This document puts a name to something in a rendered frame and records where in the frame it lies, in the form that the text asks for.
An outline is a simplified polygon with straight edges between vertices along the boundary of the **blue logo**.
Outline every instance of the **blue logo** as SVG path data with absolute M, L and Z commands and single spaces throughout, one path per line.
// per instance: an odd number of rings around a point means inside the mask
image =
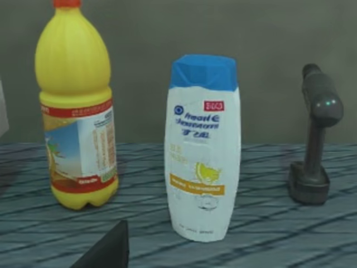
M 176 115 L 180 116 L 184 113 L 184 108 L 181 105 L 176 105 L 173 111 Z

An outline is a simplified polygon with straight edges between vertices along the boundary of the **black object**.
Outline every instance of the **black object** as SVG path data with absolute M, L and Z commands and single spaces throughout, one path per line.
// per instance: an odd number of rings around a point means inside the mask
M 302 76 L 310 129 L 304 162 L 290 165 L 288 189 L 290 197 L 299 203 L 322 205 L 330 188 L 330 179 L 321 165 L 326 127 L 343 118 L 344 107 L 332 80 L 316 64 L 305 65 Z
M 71 268 L 128 268 L 128 222 L 121 221 Z

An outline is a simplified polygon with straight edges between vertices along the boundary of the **table surface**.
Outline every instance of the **table surface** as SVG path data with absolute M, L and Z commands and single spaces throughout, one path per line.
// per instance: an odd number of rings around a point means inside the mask
M 236 208 L 226 238 L 214 243 L 190 242 L 172 230 L 162 145 L 117 149 L 119 192 L 101 208 L 74 212 L 49 190 L 43 145 L 0 145 L 0 267 L 69 267 L 121 219 L 129 222 L 130 268 L 357 263 L 357 145 L 325 147 L 332 184 L 321 207 L 301 206 L 287 195 L 288 166 L 302 160 L 303 146 L 243 146 Z

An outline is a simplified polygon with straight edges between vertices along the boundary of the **blue cap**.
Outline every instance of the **blue cap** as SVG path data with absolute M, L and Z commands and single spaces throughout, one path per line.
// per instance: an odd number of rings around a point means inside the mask
M 234 59 L 191 54 L 185 55 L 172 64 L 170 88 L 194 87 L 219 91 L 235 91 L 237 65 Z

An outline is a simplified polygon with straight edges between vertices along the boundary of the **red bottle cap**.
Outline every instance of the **red bottle cap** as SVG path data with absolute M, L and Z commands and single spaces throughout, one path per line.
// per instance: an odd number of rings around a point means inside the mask
M 80 7 L 81 0 L 54 0 L 54 6 L 59 7 Z

